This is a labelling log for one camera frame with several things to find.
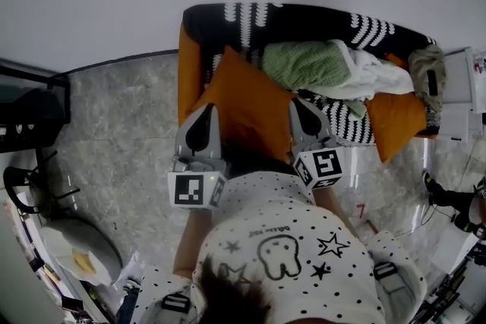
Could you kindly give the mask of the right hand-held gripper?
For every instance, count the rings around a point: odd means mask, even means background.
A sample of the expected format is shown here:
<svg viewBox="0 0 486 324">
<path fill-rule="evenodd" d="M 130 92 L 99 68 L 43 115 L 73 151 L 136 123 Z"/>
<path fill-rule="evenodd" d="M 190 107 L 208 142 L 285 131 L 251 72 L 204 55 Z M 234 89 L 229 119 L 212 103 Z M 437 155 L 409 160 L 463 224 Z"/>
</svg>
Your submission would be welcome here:
<svg viewBox="0 0 486 324">
<path fill-rule="evenodd" d="M 344 147 L 331 140 L 327 116 L 314 104 L 293 98 L 289 104 L 293 167 L 309 190 L 333 186 L 344 175 Z"/>
</svg>

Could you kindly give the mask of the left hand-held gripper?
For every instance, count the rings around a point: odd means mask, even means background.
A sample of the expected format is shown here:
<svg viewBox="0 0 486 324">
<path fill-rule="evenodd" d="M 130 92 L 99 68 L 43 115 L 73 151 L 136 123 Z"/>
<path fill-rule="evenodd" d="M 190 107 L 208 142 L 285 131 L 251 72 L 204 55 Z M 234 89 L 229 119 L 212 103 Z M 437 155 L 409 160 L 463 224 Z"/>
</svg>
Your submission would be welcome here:
<svg viewBox="0 0 486 324">
<path fill-rule="evenodd" d="M 213 103 L 193 112 L 178 129 L 175 152 L 180 156 L 219 158 L 219 113 Z M 167 174 L 170 205 L 180 209 L 217 209 L 227 179 L 225 163 L 216 167 L 204 160 L 174 158 Z"/>
</svg>

